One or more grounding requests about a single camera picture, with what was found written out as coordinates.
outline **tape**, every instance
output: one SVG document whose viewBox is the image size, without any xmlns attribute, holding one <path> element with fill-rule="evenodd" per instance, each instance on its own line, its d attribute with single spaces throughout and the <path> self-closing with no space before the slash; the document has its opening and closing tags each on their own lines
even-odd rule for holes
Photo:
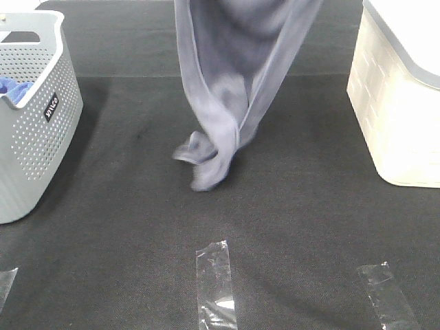
<svg viewBox="0 0 440 330">
<path fill-rule="evenodd" d="M 421 330 L 387 262 L 357 269 L 383 330 Z"/>
<path fill-rule="evenodd" d="M 19 269 L 15 268 L 9 272 L 0 272 L 0 313 L 5 305 L 6 298 L 11 290 L 12 284 Z"/>
<path fill-rule="evenodd" d="M 237 330 L 226 241 L 196 252 L 199 330 Z"/>
</svg>

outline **white storage box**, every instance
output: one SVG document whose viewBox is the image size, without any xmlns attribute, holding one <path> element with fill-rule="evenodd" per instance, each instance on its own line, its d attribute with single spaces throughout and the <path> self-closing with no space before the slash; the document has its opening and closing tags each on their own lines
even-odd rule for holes
<svg viewBox="0 0 440 330">
<path fill-rule="evenodd" d="M 364 0 L 348 94 L 378 173 L 440 187 L 440 1 Z"/>
</svg>

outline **towel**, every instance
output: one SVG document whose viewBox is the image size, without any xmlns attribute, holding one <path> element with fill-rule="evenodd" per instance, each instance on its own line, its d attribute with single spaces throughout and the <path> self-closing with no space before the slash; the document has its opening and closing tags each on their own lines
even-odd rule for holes
<svg viewBox="0 0 440 330">
<path fill-rule="evenodd" d="M 16 105 L 21 101 L 33 84 L 33 82 L 18 83 L 12 78 L 0 77 L 0 94 L 6 94 L 11 102 Z"/>
<path fill-rule="evenodd" d="M 173 156 L 196 164 L 193 190 L 215 187 L 251 142 L 322 1 L 175 0 L 184 91 L 206 133 Z"/>
</svg>

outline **plastic basket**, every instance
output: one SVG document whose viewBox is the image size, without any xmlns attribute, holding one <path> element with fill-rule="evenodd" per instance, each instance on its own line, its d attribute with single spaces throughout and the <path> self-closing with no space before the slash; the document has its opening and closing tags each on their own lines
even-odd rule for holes
<svg viewBox="0 0 440 330">
<path fill-rule="evenodd" d="M 0 32 L 34 32 L 40 41 L 0 43 L 0 76 L 34 82 L 14 105 L 0 97 L 0 223 L 37 204 L 72 140 L 83 108 L 60 12 L 1 14 Z"/>
<path fill-rule="evenodd" d="M 379 175 L 440 188 L 440 3 L 421 1 L 364 0 L 347 91 Z"/>
</svg>

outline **basket label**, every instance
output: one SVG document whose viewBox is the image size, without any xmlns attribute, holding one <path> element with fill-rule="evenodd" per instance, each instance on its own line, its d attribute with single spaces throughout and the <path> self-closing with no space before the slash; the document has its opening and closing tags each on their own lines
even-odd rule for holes
<svg viewBox="0 0 440 330">
<path fill-rule="evenodd" d="M 44 117 L 46 118 L 47 122 L 50 122 L 50 120 L 52 119 L 52 116 L 54 115 L 54 112 L 59 103 L 60 100 L 58 99 L 56 93 L 54 93 L 54 95 L 50 99 L 49 104 L 46 107 L 46 110 L 44 110 Z"/>
</svg>

